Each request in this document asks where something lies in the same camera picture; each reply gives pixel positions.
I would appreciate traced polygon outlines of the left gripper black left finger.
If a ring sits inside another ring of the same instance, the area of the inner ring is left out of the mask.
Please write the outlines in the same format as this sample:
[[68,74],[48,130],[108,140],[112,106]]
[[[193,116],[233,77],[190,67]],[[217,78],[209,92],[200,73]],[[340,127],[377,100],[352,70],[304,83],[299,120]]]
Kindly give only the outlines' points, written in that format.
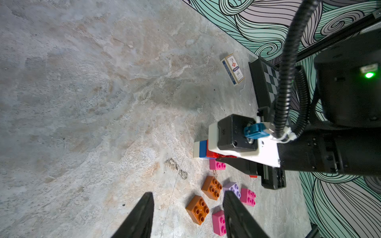
[[151,236],[154,214],[152,192],[146,192],[112,238],[149,238]]

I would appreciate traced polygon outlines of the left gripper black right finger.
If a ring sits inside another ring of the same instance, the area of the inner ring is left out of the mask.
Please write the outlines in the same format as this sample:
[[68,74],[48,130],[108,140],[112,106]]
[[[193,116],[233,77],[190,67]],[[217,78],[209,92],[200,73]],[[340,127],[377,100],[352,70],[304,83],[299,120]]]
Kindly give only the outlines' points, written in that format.
[[223,210],[228,238],[269,238],[234,192],[225,192]]

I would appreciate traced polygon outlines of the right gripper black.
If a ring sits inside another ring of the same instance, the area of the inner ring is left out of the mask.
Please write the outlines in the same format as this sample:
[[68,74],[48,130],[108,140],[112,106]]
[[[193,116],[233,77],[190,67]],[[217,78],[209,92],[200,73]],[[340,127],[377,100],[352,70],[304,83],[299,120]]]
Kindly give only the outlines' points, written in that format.
[[300,138],[277,144],[280,167],[256,165],[262,185],[285,187],[285,172],[318,172],[338,175],[381,175],[381,129],[328,131],[306,129]]

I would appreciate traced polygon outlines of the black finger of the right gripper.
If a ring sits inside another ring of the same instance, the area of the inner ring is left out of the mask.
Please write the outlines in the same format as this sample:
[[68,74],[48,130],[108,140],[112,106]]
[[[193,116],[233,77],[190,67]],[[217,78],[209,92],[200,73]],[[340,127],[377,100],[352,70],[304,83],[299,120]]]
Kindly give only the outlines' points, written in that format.
[[217,158],[217,162],[225,163],[249,176],[258,176],[257,163],[242,158]]

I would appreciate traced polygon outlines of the lilac lego brick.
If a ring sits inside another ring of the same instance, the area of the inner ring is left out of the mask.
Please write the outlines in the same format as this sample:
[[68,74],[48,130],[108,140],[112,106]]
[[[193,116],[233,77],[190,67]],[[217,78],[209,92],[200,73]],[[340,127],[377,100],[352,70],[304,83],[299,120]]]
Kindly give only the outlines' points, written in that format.
[[240,189],[239,189],[239,186],[236,182],[228,182],[227,184],[225,184],[223,186],[223,191],[226,192],[226,191],[232,191],[238,199],[241,198],[241,193],[240,193]]

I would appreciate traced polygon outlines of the small blue lego brick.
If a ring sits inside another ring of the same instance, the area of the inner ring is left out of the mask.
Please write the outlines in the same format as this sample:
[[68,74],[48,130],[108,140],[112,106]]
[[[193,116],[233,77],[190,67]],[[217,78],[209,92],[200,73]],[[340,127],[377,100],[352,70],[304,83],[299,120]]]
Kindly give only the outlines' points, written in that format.
[[199,142],[199,157],[201,159],[207,159],[207,140]]

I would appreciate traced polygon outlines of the white lego brick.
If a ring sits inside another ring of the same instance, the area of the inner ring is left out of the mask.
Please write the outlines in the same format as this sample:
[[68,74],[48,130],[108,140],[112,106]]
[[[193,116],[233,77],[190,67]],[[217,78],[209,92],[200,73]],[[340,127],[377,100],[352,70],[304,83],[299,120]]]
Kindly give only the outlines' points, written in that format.
[[199,145],[200,145],[199,141],[196,141],[193,144],[193,157],[196,159],[199,158]]

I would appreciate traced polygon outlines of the red lego brick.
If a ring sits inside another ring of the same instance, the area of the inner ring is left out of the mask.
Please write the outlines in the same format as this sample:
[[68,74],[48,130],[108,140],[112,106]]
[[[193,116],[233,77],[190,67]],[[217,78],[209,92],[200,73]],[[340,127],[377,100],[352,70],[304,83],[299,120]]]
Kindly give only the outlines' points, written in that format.
[[217,158],[224,158],[224,157],[229,157],[229,158],[237,158],[236,156],[232,156],[232,155],[222,155],[222,154],[218,154],[218,153],[215,153],[215,152],[212,152],[212,151],[209,151],[207,149],[207,158],[208,159],[217,159]]

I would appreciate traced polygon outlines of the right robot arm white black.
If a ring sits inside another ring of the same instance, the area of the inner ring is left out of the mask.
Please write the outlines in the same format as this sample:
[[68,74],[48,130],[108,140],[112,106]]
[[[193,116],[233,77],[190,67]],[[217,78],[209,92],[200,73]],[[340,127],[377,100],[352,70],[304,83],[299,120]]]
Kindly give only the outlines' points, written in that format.
[[[340,42],[314,60],[317,87],[310,125],[295,141],[277,145],[280,166],[240,157],[220,162],[252,176],[265,188],[285,187],[285,171],[378,177],[381,174],[381,32]],[[326,120],[315,103],[321,101]]]

